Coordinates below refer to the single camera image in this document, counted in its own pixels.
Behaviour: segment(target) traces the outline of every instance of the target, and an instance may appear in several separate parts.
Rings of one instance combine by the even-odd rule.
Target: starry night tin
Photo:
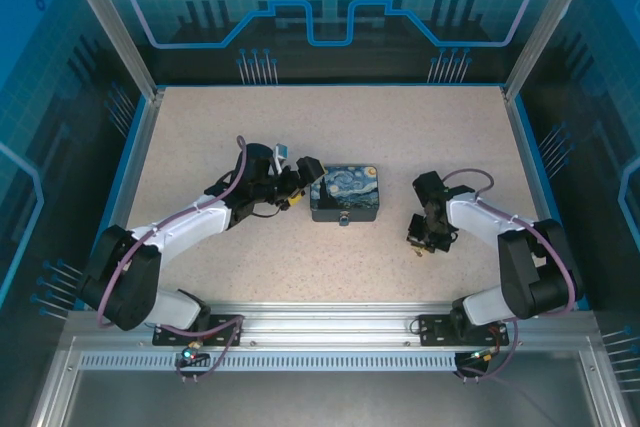
[[[378,169],[372,165],[325,165],[327,174],[311,186],[316,222],[373,222],[380,208]]]

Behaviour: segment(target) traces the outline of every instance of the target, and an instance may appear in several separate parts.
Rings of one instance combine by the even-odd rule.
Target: speckled tabletop
[[[498,256],[462,232],[449,253],[418,257],[405,241],[421,210],[421,173],[492,173],[486,197],[535,218],[498,87],[171,87],[166,90],[128,226],[160,220],[233,168],[235,137],[289,147],[289,158],[378,167],[373,223],[315,223],[308,196],[272,219],[248,218],[176,257],[168,289],[208,301],[436,301],[492,287]],[[473,174],[452,179],[479,188]],[[257,212],[267,213],[271,206]]]

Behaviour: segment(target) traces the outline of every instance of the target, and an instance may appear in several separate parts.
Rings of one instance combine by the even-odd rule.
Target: blue line graphic
[[[13,254],[13,259],[11,259],[11,264],[9,264],[7,275],[2,281],[2,286],[0,286],[1,309],[2,304],[4,304],[4,299],[7,297],[7,293],[9,292],[9,287],[11,287],[11,283],[13,282],[13,279],[16,276],[16,272],[18,271],[18,266],[20,265],[20,261],[22,260],[24,251],[29,244],[29,240],[31,239],[31,235],[33,234],[33,229],[38,222],[38,217],[40,217],[40,212],[42,211],[42,207],[44,206],[44,193],[42,192],[40,174],[38,174],[38,171],[31,164],[17,155],[13,150],[11,150],[2,142],[0,142],[0,152],[9,157],[9,160],[16,164],[27,175],[29,175],[29,177],[31,177],[31,180],[33,181],[33,188],[36,192],[36,205],[33,208],[33,212],[31,212],[31,217],[29,217],[29,222],[24,229],[22,238],[20,239],[20,243],[18,244],[18,248],[16,249],[15,254]]]
[[[629,231],[636,243],[636,247],[640,250],[640,231],[638,230],[638,225],[633,218],[633,214],[631,214],[631,210],[629,209],[626,200],[627,191],[629,190],[629,178],[631,177],[631,174],[638,169],[640,169],[640,157],[632,160],[631,163],[622,170],[620,190],[618,191],[618,205],[620,206],[620,210],[622,210],[624,220],[627,221],[627,226],[629,227]]]
[[[131,5],[136,12],[138,20],[142,25],[149,43],[156,49],[162,50],[176,50],[176,49],[224,49],[242,32],[242,30],[253,20],[265,17],[275,17],[276,8],[278,7],[302,7],[305,11],[305,20],[307,24],[307,40],[309,44],[314,47],[346,47],[353,42],[353,34],[355,27],[355,10],[360,6],[383,6],[384,15],[390,17],[406,17],[411,21],[416,28],[436,47],[493,47],[500,48],[509,45],[513,36],[516,33],[516,29],[520,25],[522,16],[529,5],[530,0],[522,0],[522,4],[518,9],[518,12],[513,20],[513,24],[509,29],[507,37],[503,41],[447,41],[439,40],[429,28],[424,25],[420,18],[413,10],[410,9],[395,9],[393,7],[393,0],[353,0],[349,4],[347,9],[347,33],[344,40],[316,40],[313,31],[313,14],[311,4],[306,0],[268,0],[266,10],[254,10],[249,12],[244,18],[236,25],[229,34],[221,42],[196,42],[196,43],[174,43],[174,44],[161,44],[159,43],[151,28],[147,23],[147,20],[142,13],[140,4],[137,0],[130,0]]]

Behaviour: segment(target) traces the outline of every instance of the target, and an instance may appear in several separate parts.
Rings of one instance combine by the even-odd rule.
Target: vertical post
[[[157,87],[151,73],[144,64],[127,28],[122,22],[115,5],[111,0],[87,0],[100,25],[105,30],[109,40],[115,47],[125,67],[131,74],[133,81],[150,101],[155,100]]]
[[[524,49],[522,49],[520,57],[516,60],[513,70],[509,74],[505,84],[507,101],[513,100],[520,92],[571,1],[549,0],[529,40],[527,40]]]

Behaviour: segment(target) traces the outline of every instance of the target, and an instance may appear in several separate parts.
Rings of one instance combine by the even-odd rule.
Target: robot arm
[[[308,185],[325,174],[322,164],[311,157],[298,160],[297,171],[283,167],[286,147],[282,145],[274,152],[261,144],[248,144],[240,174],[241,160],[242,154],[236,168],[225,175],[231,176],[229,183],[223,177],[176,214],[131,231],[114,225],[103,232],[80,280],[78,298],[98,309],[118,264],[141,244],[114,285],[104,316],[122,330],[142,322],[196,331],[206,328],[208,306],[183,291],[158,290],[160,270],[203,239],[234,227],[250,216],[258,203],[287,210],[300,200]],[[216,201],[223,192],[224,199]]]
[[[528,319],[569,302],[568,285],[557,263],[523,223],[551,244],[569,272],[575,298],[582,296],[582,281],[558,222],[504,214],[465,185],[446,187],[437,172],[422,174],[413,187],[425,211],[424,216],[414,215],[409,226],[407,241],[414,247],[448,252],[461,229],[498,251],[500,285],[453,303],[451,318],[461,339],[475,328]]]

